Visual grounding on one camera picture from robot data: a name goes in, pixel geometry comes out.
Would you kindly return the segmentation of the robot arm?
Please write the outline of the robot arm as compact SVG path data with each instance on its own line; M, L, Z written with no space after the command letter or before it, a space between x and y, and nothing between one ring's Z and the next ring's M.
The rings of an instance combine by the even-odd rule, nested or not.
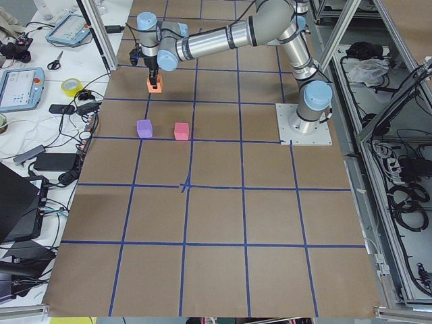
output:
M148 89L154 91L161 87L159 70L171 72L183 61L276 41L288 56L299 87L300 102L288 124L298 134L313 134L328 121L323 114L333 91L308 49L291 1L254 4L255 14L245 20L196 34L190 34L186 24L162 22L153 12L142 12L137 16L139 39L129 53L130 63L137 65L143 60L148 68Z

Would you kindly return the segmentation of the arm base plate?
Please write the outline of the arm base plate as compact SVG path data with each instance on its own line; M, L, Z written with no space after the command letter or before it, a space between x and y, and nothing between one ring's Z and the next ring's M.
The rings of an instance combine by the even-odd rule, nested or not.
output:
M281 145L331 146L332 139L322 113L319 121L304 121L297 114L298 104L276 103L277 126Z

